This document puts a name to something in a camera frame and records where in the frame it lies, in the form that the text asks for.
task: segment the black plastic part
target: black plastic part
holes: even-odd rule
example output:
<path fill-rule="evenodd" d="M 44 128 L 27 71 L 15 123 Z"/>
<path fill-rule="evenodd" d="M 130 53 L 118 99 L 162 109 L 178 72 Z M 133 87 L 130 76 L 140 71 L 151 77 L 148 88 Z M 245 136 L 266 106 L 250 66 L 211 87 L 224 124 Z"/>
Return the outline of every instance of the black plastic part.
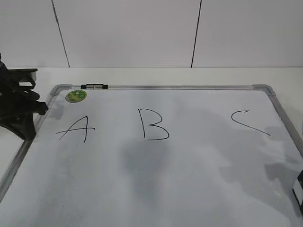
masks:
<path fill-rule="evenodd" d="M 87 85 L 101 85 L 102 89 L 108 89 L 108 84 L 82 84 L 80 86 L 81 89 L 87 89 Z"/>
<path fill-rule="evenodd" d="M 299 184 L 300 184 L 300 186 L 302 187 L 302 189 L 303 189 L 303 171 L 299 174 L 299 176 L 298 176 L 298 181 L 299 181 Z M 299 207 L 300 207 L 300 211 L 301 211 L 301 213 L 303 214 L 303 204 L 300 204 L 300 202 L 298 201 L 298 198 L 297 198 L 297 195 L 296 195 L 296 193 L 294 192 L 294 190 L 292 190 L 293 191 L 293 194 L 294 194 L 294 196 L 295 196 L 295 198 L 296 198 L 296 200 L 297 200 L 297 202 L 298 202 L 298 205 L 299 205 Z"/>
<path fill-rule="evenodd" d="M 40 95 L 32 91 L 36 83 L 31 73 L 36 71 L 8 70 L 0 61 L 0 126 L 23 140 L 32 140 L 36 135 L 33 114 L 45 115 L 48 110 L 46 103 L 37 102 Z M 20 82 L 30 82 L 31 85 L 22 86 Z"/>

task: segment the black marker writing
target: black marker writing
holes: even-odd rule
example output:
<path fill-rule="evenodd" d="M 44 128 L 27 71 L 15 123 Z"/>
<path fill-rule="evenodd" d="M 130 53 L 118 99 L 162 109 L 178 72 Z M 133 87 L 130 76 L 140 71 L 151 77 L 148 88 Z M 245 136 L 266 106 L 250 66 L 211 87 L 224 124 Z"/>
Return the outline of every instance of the black marker writing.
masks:
<path fill-rule="evenodd" d="M 85 128 L 77 128 L 77 129 L 71 129 L 76 123 L 78 123 L 79 121 L 83 120 L 83 119 L 86 119 L 86 126 Z M 74 124 L 71 125 L 71 127 L 69 127 L 68 130 L 65 130 L 65 131 L 60 131 L 60 132 L 57 132 L 56 134 L 59 134 L 59 133 L 64 133 L 61 137 L 60 137 L 60 140 L 63 138 L 63 136 L 65 136 L 69 131 L 75 131 L 75 130 L 85 130 L 85 137 L 84 137 L 84 142 L 86 141 L 86 137 L 87 137 L 87 130 L 88 129 L 93 129 L 93 130 L 96 130 L 95 128 L 93 127 L 88 127 L 88 124 L 89 124 L 89 118 L 87 116 L 85 117 L 82 117 L 80 118 L 79 120 L 77 120 Z"/>
<path fill-rule="evenodd" d="M 157 113 L 156 111 L 153 111 L 153 110 L 150 110 L 150 109 L 145 109 L 145 108 L 138 109 L 139 115 L 140 115 L 140 118 L 141 118 L 142 128 L 143 128 L 143 137 L 145 138 L 145 128 L 144 128 L 144 123 L 143 123 L 142 114 L 141 114 L 142 110 L 147 110 L 147 111 L 151 111 L 153 113 L 156 113 L 160 117 L 160 121 L 158 121 L 157 123 L 154 123 L 154 124 L 149 124 L 149 126 L 153 126 L 153 127 L 163 129 L 167 133 L 167 137 L 165 137 L 165 138 L 149 139 L 149 140 L 166 140 L 166 139 L 168 139 L 169 138 L 169 132 L 165 128 L 157 125 L 157 124 L 162 122 L 162 120 L 163 120 L 162 116 L 159 113 Z"/>
<path fill-rule="evenodd" d="M 243 124 L 243 123 L 241 123 L 241 122 L 236 121 L 236 120 L 233 118 L 234 114 L 236 114 L 236 113 L 239 113 L 239 112 L 247 113 L 248 111 L 249 111 L 249 110 L 239 110 L 239 111 L 236 111 L 236 112 L 234 112 L 234 113 L 232 114 L 231 118 L 232 118 L 232 120 L 233 120 L 234 122 L 236 122 L 236 123 L 238 123 L 238 124 L 244 125 L 244 126 L 246 126 L 246 127 L 249 127 L 249 128 L 251 128 L 251 129 L 257 130 L 257 131 L 259 131 L 259 132 L 262 132 L 262 133 L 264 133 L 264 134 L 270 136 L 267 132 L 264 132 L 264 131 L 261 131 L 261 130 L 259 130 L 259 129 L 250 127 L 250 126 L 248 126 L 248 125 L 246 125 L 246 124 Z"/>

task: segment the whiteboard frame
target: whiteboard frame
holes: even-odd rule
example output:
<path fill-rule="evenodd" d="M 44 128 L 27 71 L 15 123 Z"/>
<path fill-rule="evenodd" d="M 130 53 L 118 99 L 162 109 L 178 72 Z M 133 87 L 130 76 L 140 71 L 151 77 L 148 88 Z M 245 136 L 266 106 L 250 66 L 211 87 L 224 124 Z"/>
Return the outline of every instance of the whiteboard frame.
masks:
<path fill-rule="evenodd" d="M 294 144 L 296 145 L 298 151 L 300 152 L 301 156 L 303 157 L 303 141 L 298 133 L 298 131 L 295 129 L 293 123 L 287 116 L 285 110 L 283 109 L 282 105 L 280 104 L 278 98 L 276 97 L 275 92 L 273 91 L 272 87 L 265 84 L 258 84 L 258 85 L 252 85 L 252 86 L 108 86 L 106 85 L 106 88 L 104 88 L 104 85 L 101 84 L 89 84 L 89 85 L 78 85 L 74 86 L 71 84 L 61 84 L 55 86 L 48 99 L 47 99 L 47 106 L 49 107 L 49 110 L 44 116 L 38 116 L 35 121 L 35 128 L 38 132 L 41 125 L 43 124 L 44 120 L 46 119 L 50 109 L 52 108 L 53 104 L 56 101 L 57 96 L 60 94 L 61 91 L 65 90 L 261 90 L 264 91 L 267 96 L 269 97 L 272 105 L 274 106 L 276 112 L 280 116 L 284 126 L 286 127 L 290 137 L 294 141 Z M 5 196 L 7 190 L 9 189 L 15 175 L 17 174 L 17 171 L 19 167 L 22 164 L 22 161 L 27 154 L 33 140 L 27 140 L 24 141 L 11 161 L 10 165 L 8 166 L 5 174 L 3 175 L 1 181 L 0 181 L 0 203 Z"/>

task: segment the white writing surface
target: white writing surface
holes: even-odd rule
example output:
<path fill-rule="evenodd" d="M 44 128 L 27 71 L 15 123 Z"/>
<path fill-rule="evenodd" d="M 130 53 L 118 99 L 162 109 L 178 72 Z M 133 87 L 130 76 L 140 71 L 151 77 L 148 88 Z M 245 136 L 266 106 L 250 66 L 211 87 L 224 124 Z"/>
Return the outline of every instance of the white writing surface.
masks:
<path fill-rule="evenodd" d="M 303 161 L 262 91 L 61 92 L 3 227 L 301 226 Z"/>

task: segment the white wall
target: white wall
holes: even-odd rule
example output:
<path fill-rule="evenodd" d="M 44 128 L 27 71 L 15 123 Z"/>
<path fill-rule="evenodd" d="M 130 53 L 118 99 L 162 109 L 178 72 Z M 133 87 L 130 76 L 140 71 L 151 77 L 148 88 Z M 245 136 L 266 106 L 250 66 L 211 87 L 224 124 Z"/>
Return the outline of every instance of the white wall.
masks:
<path fill-rule="evenodd" d="M 303 0 L 202 0 L 194 67 L 303 66 Z M 71 67 L 190 67 L 200 0 L 54 0 Z M 0 0 L 9 67 L 67 67 L 51 0 Z"/>
<path fill-rule="evenodd" d="M 67 67 L 50 0 L 0 0 L 0 53 L 9 67 Z"/>
<path fill-rule="evenodd" d="M 55 0 L 71 67 L 189 67 L 200 0 Z"/>
<path fill-rule="evenodd" d="M 303 66 L 303 0 L 202 0 L 194 67 Z"/>

